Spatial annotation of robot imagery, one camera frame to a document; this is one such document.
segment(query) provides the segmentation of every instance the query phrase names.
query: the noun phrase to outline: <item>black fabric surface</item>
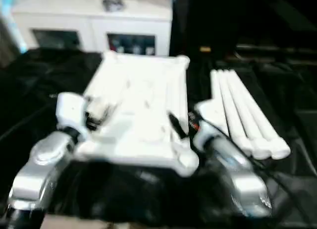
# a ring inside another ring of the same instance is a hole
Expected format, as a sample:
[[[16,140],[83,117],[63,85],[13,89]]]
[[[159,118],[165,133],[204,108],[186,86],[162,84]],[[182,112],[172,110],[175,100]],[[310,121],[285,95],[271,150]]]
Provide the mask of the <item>black fabric surface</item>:
[[[63,91],[82,93],[100,61],[97,53],[32,50],[0,73],[1,135],[47,106],[27,124],[5,138],[0,137],[1,209],[32,145],[55,128],[56,95]],[[151,226],[317,228],[317,97],[311,78],[314,74],[307,67],[275,63],[218,63],[217,67],[237,70],[276,131],[291,146],[289,157],[263,161],[266,170],[293,194],[290,196],[264,174],[273,204],[272,219],[229,217],[222,200],[228,195],[224,195],[217,177],[208,171],[182,179],[169,170],[102,162],[71,164],[60,181],[50,212]],[[187,70],[190,106],[210,98],[209,68],[201,60],[191,62]],[[305,211],[306,221],[298,207]]]

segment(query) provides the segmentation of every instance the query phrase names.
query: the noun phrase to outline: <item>white plastic rod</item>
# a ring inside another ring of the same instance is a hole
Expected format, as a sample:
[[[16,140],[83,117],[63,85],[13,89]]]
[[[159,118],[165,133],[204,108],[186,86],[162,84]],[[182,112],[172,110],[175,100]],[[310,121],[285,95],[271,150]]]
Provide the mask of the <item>white plastic rod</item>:
[[[232,70],[232,79],[240,89],[245,103],[257,123],[262,136],[269,141],[272,158],[277,160],[287,157],[291,152],[290,147],[285,140],[277,134],[234,70]]]
[[[247,155],[250,156],[254,149],[250,140],[246,137],[222,70],[218,70],[218,76],[230,137]]]
[[[259,127],[253,119],[246,103],[243,100],[241,91],[237,88],[235,82],[230,78],[232,72],[225,71],[226,80],[233,97],[234,104],[239,113],[245,133],[254,148],[252,155],[257,160],[264,160],[271,156],[270,145],[268,141],[262,136]]]
[[[219,113],[221,115],[220,129],[228,136],[229,131],[228,131],[227,120],[226,120],[226,116],[225,116],[224,108],[223,108],[223,101],[221,96],[218,72],[216,70],[212,70],[210,73],[210,76],[211,76],[211,96],[212,96],[212,99],[216,101],[217,107],[219,109]]]

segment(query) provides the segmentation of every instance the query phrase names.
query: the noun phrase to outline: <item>white cabinet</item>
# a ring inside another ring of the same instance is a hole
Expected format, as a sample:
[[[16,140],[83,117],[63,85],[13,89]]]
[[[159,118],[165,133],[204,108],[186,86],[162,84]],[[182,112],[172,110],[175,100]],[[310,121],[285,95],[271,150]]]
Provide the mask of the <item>white cabinet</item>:
[[[24,0],[13,7],[12,15],[28,48],[127,53],[142,49],[142,54],[168,56],[171,2],[125,0],[124,4],[122,11],[107,12],[102,0]]]
[[[43,46],[96,50],[90,21],[86,17],[15,14],[14,20],[28,48]]]

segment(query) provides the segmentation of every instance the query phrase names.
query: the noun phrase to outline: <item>table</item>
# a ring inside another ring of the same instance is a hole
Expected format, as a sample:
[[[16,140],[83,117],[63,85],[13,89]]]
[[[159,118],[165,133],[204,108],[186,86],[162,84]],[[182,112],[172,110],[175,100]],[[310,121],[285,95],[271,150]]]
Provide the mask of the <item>table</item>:
[[[27,161],[32,145],[55,128],[56,95],[62,91],[82,93],[100,61],[98,53],[35,49],[0,73],[1,134],[47,105],[32,121],[7,137],[0,137],[1,209],[12,180]],[[209,72],[202,66],[200,62],[191,62],[187,70],[189,105],[210,95],[210,90],[204,88],[210,86]],[[235,68],[276,131],[291,146],[289,157],[267,160],[264,164],[270,174],[293,192],[296,203],[317,228],[317,95],[312,85],[315,74],[307,67],[293,67],[290,71],[268,63],[218,64],[218,68],[228,67]],[[164,171],[148,171],[157,177],[156,183],[151,184],[142,181],[138,171],[107,163],[72,164],[57,189],[50,212],[153,226],[231,228],[236,225],[233,222],[239,222],[242,223],[239,226],[249,228],[274,225],[310,228],[303,222],[294,200],[270,177],[265,177],[265,181],[273,202],[274,219],[230,221],[223,215],[215,216],[215,210],[221,208],[215,177],[184,180],[173,174],[166,176]],[[79,187],[69,191],[74,185]]]

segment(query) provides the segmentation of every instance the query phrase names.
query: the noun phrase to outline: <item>cabinet door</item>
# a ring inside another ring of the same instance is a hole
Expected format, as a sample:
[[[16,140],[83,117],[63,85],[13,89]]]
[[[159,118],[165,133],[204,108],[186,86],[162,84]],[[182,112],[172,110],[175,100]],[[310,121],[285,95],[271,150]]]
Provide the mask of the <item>cabinet door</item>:
[[[28,48],[48,47],[96,51],[91,23],[76,16],[14,14]]]
[[[168,56],[171,22],[137,19],[93,19],[99,51]]]

